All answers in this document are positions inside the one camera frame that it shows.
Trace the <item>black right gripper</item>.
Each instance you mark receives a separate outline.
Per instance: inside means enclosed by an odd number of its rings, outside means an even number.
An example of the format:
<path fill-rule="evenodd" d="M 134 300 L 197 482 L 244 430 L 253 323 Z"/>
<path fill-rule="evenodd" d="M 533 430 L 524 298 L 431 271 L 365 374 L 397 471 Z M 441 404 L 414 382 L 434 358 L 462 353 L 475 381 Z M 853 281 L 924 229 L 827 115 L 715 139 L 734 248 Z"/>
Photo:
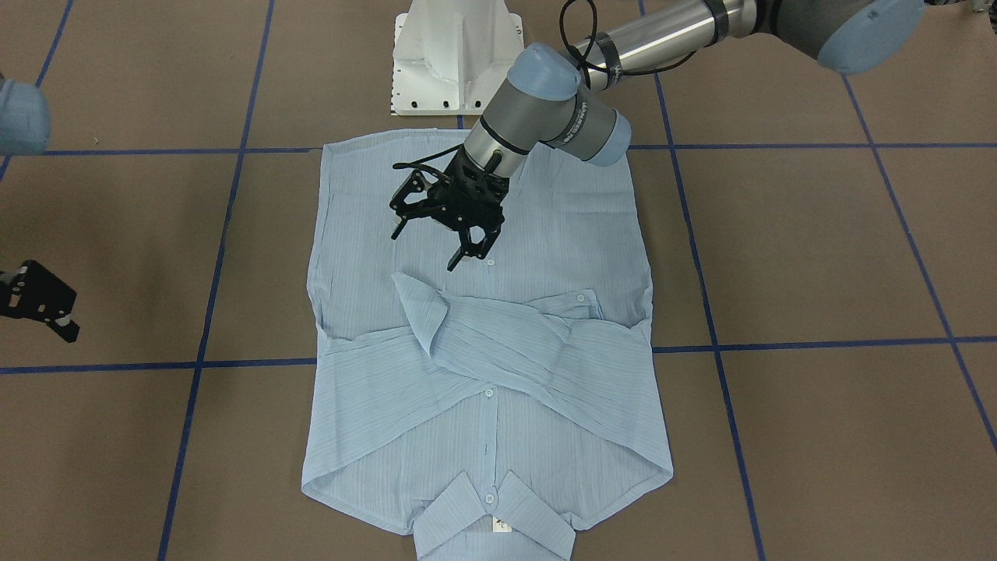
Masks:
<path fill-rule="evenodd" d="M 64 342 L 76 342 L 79 324 L 72 319 L 77 291 L 36 260 L 1 273 L 1 313 L 12 319 L 47 323 Z"/>

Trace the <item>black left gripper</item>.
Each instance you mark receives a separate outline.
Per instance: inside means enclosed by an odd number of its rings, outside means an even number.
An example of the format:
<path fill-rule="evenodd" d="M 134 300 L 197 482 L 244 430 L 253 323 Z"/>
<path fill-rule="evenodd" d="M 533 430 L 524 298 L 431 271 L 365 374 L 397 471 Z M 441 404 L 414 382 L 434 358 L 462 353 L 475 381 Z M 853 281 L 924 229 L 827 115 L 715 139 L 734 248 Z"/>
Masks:
<path fill-rule="evenodd" d="M 501 150 L 494 150 L 481 167 L 459 148 L 442 180 L 430 182 L 423 171 L 412 171 L 389 200 L 396 215 L 396 227 L 389 238 L 399 238 L 409 221 L 430 217 L 458 234 L 459 248 L 446 270 L 455 270 L 464 258 L 487 258 L 505 221 L 502 201 L 508 195 L 510 180 L 496 174 L 502 162 Z M 481 231 L 477 241 L 474 230 Z"/>

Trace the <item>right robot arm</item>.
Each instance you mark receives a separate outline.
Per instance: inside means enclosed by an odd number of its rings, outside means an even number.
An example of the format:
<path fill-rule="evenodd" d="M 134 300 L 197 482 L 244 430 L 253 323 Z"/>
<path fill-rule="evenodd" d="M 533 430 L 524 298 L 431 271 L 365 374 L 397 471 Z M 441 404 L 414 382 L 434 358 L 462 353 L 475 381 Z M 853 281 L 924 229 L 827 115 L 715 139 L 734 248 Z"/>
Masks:
<path fill-rule="evenodd" d="M 1 153 L 35 156 L 51 135 L 47 100 L 38 86 L 1 79 Z M 64 342 L 76 342 L 79 324 L 72 319 L 77 291 L 36 260 L 1 273 L 1 313 L 10 319 L 44 324 Z"/>

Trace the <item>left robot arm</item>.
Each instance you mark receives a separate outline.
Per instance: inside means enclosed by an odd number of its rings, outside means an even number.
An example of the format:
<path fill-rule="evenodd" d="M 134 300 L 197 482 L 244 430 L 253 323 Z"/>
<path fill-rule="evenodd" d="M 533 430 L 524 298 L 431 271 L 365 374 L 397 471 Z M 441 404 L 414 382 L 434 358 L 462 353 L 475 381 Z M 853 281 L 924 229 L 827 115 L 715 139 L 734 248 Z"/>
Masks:
<path fill-rule="evenodd" d="M 417 219 L 458 235 L 447 270 L 462 259 L 487 258 L 502 231 L 503 199 L 512 176 L 537 146 L 562 150 L 580 162 L 608 167 L 623 158 L 632 128 L 599 99 L 624 79 L 655 76 L 731 38 L 776 37 L 820 67 L 849 76 L 883 64 L 900 50 L 925 13 L 922 1 L 677 1 L 611 30 L 589 8 L 587 39 L 562 50 L 526 46 L 506 71 L 483 114 L 458 146 L 445 150 L 445 169 L 433 157 L 394 164 L 408 171 L 389 208 L 391 239 Z"/>

